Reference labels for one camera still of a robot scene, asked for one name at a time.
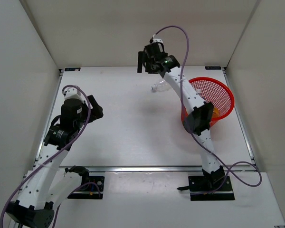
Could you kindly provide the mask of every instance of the clear plastic bottle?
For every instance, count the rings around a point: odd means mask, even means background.
[[[157,83],[151,86],[151,90],[154,93],[168,91],[171,88],[171,85],[169,85],[169,83],[163,79],[159,80]]]
[[[197,92],[199,96],[201,97],[201,89],[196,89],[195,92]]]

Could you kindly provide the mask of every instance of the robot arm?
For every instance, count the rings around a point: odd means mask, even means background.
[[[75,88],[67,88],[63,91],[64,104],[61,106],[61,115],[52,121],[49,131],[44,139],[44,145],[61,150],[68,145],[79,133],[88,116],[88,107]],[[103,109],[98,105],[92,95],[88,96],[88,102],[92,105],[88,123],[102,118]],[[50,189],[56,172],[67,156],[71,146],[62,151],[48,164],[43,163],[53,156],[56,150],[43,150],[36,160],[34,169],[44,166],[28,182],[23,185],[22,192],[15,202],[10,202],[6,213],[16,222],[31,228],[47,228],[53,218],[54,210],[68,195],[84,183],[89,182],[89,172],[84,167],[73,166],[67,170],[64,178]]]
[[[164,51],[161,39],[152,38],[150,44],[138,53],[137,72],[142,72],[142,66],[148,74],[160,74],[161,77],[171,85],[176,94],[181,97],[181,68],[177,59]],[[186,124],[194,134],[194,137],[207,149],[214,153],[214,147],[210,136],[210,121],[213,112],[213,104],[205,101],[193,89],[188,79],[182,77],[183,101],[189,113]],[[218,160],[207,151],[201,152],[202,169],[204,176],[208,179],[211,186],[224,178],[225,173]]]

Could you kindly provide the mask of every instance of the red basket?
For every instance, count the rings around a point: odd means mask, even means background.
[[[212,102],[214,107],[219,110],[219,117],[211,119],[210,127],[231,113],[234,107],[234,97],[226,85],[209,77],[196,77],[189,80],[189,82],[195,90],[201,90],[201,97],[208,102]],[[181,121],[183,123],[185,116],[181,115]]]

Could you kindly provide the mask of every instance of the white surface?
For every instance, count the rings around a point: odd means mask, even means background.
[[[285,218],[285,0],[261,1],[227,74]]]
[[[0,213],[32,167],[58,75],[21,4],[0,0]]]
[[[240,173],[249,183],[257,173]],[[56,228],[273,228],[284,221],[266,173],[250,188],[231,176],[236,200],[190,201],[186,172],[105,174],[102,200],[68,199]]]
[[[187,78],[213,77],[225,82],[221,70],[187,67]],[[201,166],[202,150],[184,130],[181,103],[174,91],[152,93],[160,75],[137,74],[135,67],[87,67],[65,72],[60,91],[76,84],[93,94],[104,117],[90,123],[64,166]],[[64,97],[58,94],[51,119],[60,114]],[[216,154],[226,164],[250,161],[235,111],[211,128]],[[55,150],[53,146],[43,150]]]
[[[27,5],[60,68],[135,66],[137,52],[167,25],[188,32],[187,65],[226,66],[256,1],[27,0]],[[161,38],[169,53],[183,57],[181,31],[169,29]]]

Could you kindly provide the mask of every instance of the white wall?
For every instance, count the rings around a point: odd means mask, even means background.
[[[135,66],[137,52],[171,24],[189,34],[188,66],[225,67],[256,1],[26,0],[24,5],[60,68]],[[181,32],[170,29],[161,37],[182,62],[186,44]]]
[[[285,218],[285,0],[260,2],[227,75]]]
[[[58,76],[19,1],[0,0],[0,212],[32,167]]]

